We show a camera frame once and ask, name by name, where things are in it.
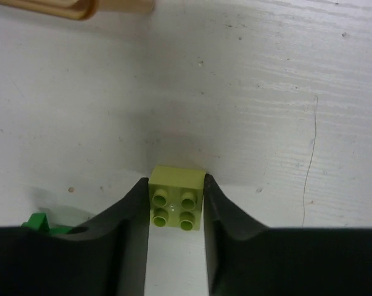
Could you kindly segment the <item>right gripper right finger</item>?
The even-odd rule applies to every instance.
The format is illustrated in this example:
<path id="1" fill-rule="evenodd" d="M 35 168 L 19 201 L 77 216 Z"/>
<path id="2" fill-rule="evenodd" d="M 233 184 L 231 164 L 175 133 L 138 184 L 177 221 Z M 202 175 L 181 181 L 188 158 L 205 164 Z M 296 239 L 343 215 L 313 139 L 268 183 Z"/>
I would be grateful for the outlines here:
<path id="1" fill-rule="evenodd" d="M 372 228 L 271 228 L 204 180 L 210 295 L 372 295 Z"/>

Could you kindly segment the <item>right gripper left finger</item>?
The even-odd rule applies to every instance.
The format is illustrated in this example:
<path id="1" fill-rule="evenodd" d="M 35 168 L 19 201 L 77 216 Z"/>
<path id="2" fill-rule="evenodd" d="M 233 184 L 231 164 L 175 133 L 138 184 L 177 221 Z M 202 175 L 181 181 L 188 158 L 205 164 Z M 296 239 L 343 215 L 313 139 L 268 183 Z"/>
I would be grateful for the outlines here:
<path id="1" fill-rule="evenodd" d="M 147 178 L 66 234 L 0 227 L 0 295 L 142 295 L 148 237 Z"/>

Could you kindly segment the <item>lime lego square brick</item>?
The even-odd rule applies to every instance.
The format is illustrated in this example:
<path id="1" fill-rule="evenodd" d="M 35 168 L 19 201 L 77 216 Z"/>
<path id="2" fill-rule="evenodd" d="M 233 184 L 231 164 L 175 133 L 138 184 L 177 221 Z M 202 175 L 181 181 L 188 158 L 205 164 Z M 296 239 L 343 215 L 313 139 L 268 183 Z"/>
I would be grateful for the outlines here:
<path id="1" fill-rule="evenodd" d="M 203 170 L 156 166 L 148 180 L 152 224 L 200 230 L 205 175 Z"/>

